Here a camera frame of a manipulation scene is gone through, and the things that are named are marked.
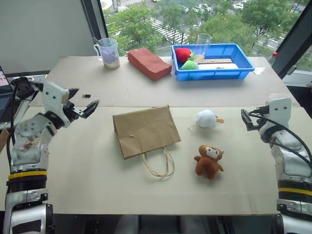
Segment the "brown plush toy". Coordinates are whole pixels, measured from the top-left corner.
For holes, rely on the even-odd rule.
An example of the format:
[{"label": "brown plush toy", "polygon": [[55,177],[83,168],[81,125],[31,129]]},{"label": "brown plush toy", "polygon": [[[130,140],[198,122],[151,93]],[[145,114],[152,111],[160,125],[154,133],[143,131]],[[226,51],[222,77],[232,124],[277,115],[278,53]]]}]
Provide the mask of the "brown plush toy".
[{"label": "brown plush toy", "polygon": [[217,171],[223,168],[218,164],[218,161],[222,159],[222,151],[214,146],[201,145],[198,149],[201,156],[195,156],[197,161],[195,171],[197,175],[201,176],[206,172],[208,179],[214,179]]}]

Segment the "white tabletop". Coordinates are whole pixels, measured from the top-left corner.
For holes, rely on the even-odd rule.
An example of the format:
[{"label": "white tabletop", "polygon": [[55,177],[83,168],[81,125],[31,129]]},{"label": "white tabletop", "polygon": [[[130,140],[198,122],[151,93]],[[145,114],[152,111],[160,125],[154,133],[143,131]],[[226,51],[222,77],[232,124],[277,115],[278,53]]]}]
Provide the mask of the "white tabletop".
[{"label": "white tabletop", "polygon": [[[257,131],[247,132],[239,107],[210,108],[224,124],[215,129],[188,128],[204,108],[174,108],[181,142],[168,146],[175,160],[169,178],[149,174],[140,156],[124,160],[112,115],[142,108],[99,107],[88,119],[60,129],[49,149],[49,202],[63,214],[263,215],[275,214],[277,182],[270,148]],[[42,107],[30,107],[26,118]],[[290,129],[312,147],[312,121],[301,107],[292,108]],[[209,144],[225,151],[216,179],[195,173],[193,157]],[[147,153],[151,166],[164,170],[161,150]],[[0,210],[4,210],[9,174],[6,151],[0,153]]]},{"label": "white tabletop", "polygon": [[[270,95],[286,94],[293,98],[263,57],[249,57],[255,67],[265,67],[260,75],[250,72],[245,79],[201,81],[177,81],[174,65],[171,75],[152,81],[126,57],[120,57],[120,67],[113,70],[105,68],[98,58],[62,57],[47,80],[66,88],[79,88],[72,99],[77,106],[86,106],[96,99],[100,106],[256,106],[264,105]],[[161,58],[172,63],[171,57]],[[82,98],[83,94],[91,94],[91,98]],[[41,106],[41,95],[31,105]]]}]

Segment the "plastic bottle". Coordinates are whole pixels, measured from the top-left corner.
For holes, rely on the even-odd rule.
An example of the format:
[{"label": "plastic bottle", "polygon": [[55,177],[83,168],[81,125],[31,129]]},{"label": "plastic bottle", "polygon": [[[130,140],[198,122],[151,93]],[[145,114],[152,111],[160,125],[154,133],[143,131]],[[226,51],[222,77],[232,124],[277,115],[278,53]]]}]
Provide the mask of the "plastic bottle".
[{"label": "plastic bottle", "polygon": [[273,52],[273,54],[268,58],[268,62],[270,64],[270,66],[272,66],[273,63],[275,62],[275,58],[276,58],[277,55],[278,55],[277,52]]}]

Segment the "white plush toy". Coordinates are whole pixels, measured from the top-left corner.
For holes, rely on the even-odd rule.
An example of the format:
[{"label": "white plush toy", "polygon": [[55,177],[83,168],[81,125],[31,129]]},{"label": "white plush toy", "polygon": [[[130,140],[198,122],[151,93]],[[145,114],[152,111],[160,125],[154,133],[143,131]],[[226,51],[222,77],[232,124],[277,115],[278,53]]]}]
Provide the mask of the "white plush toy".
[{"label": "white plush toy", "polygon": [[204,110],[196,115],[196,124],[202,128],[214,128],[217,122],[224,123],[224,120],[217,118],[211,110]]}]

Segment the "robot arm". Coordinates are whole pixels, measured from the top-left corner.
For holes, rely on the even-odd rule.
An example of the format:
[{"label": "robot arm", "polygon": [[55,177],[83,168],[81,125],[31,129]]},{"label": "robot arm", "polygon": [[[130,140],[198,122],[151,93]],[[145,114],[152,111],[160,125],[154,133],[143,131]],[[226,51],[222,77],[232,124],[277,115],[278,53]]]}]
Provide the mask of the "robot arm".
[{"label": "robot arm", "polygon": [[[312,233],[312,164],[306,144],[288,129],[291,100],[277,99],[267,106],[241,111],[247,131],[258,130],[271,147],[278,181],[277,210],[273,233]],[[250,117],[258,118],[254,125]]]},{"label": "robot arm", "polygon": [[63,89],[46,82],[34,84],[42,91],[45,114],[37,114],[15,129],[16,144],[10,160],[10,176],[5,201],[4,234],[54,233],[52,205],[46,189],[48,145],[57,129],[75,119],[87,118],[98,105],[90,103],[84,111],[69,101],[78,89]]}]

